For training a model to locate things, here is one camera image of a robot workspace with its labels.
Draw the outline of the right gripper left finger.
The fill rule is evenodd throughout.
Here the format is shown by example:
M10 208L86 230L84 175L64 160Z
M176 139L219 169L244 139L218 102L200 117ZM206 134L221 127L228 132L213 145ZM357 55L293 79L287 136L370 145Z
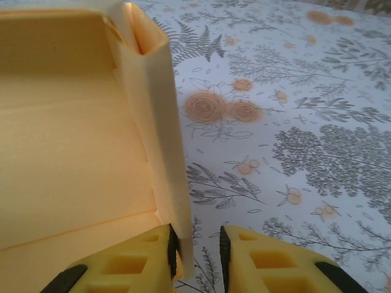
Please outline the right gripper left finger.
M175 292L179 239L161 225L70 264L42 292Z

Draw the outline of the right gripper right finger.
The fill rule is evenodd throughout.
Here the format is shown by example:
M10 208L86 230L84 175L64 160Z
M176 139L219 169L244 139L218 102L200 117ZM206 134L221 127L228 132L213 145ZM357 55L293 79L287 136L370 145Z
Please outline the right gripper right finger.
M329 258L238 226L220 228L225 292L365 292Z

